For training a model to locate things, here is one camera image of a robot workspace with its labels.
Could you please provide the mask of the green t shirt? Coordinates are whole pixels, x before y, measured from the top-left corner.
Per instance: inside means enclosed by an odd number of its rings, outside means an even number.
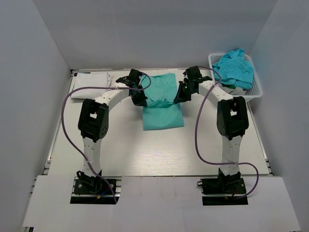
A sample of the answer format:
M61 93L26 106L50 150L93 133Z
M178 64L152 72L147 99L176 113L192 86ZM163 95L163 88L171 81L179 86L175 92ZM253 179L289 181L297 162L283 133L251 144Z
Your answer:
M147 106L143 107L142 119L145 131L173 129L184 126L181 105L175 104L177 94L176 75L166 73L162 75L145 75L141 81Z

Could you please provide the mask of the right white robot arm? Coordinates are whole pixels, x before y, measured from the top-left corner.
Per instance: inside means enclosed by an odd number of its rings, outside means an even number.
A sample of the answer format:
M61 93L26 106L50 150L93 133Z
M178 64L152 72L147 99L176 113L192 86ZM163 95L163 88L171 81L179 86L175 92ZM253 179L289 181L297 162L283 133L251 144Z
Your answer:
M239 152L240 144L249 127L247 106L245 99L226 93L213 82L209 76L203 77L198 66L186 69L184 79L179 82L174 103L190 101L197 93L204 97L195 124L195 149L197 156L204 163L218 165L219 174L224 177L240 177ZM210 162L202 158L197 144L197 130L200 115L205 101L209 100L217 108L216 126L222 136L222 161Z

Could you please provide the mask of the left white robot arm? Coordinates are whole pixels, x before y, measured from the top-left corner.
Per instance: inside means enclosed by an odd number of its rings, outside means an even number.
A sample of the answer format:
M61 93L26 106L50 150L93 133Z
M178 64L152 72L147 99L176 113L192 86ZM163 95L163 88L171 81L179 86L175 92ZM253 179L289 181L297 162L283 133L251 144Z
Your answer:
M85 155L81 174L90 177L101 174L101 142L108 132L110 110L127 97L131 97L135 106L147 106L145 87L141 84L145 77L147 74L131 69L128 76L120 77L115 81L111 90L94 99L83 101L78 122Z

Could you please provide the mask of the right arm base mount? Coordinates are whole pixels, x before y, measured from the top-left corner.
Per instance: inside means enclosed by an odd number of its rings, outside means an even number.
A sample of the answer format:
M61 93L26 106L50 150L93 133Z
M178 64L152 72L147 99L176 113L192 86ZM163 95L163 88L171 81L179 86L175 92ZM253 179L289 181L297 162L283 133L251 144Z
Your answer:
M244 179L240 176L230 179L219 175L217 178L202 178L197 181L201 188L203 206L248 205Z

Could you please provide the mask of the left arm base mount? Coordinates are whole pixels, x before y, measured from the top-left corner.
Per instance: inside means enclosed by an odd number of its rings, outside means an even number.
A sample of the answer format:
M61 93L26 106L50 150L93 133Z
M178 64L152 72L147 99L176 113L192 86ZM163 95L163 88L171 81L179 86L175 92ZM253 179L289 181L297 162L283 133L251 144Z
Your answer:
M78 171L74 178L70 203L115 205L121 194L121 178L107 178L87 176Z

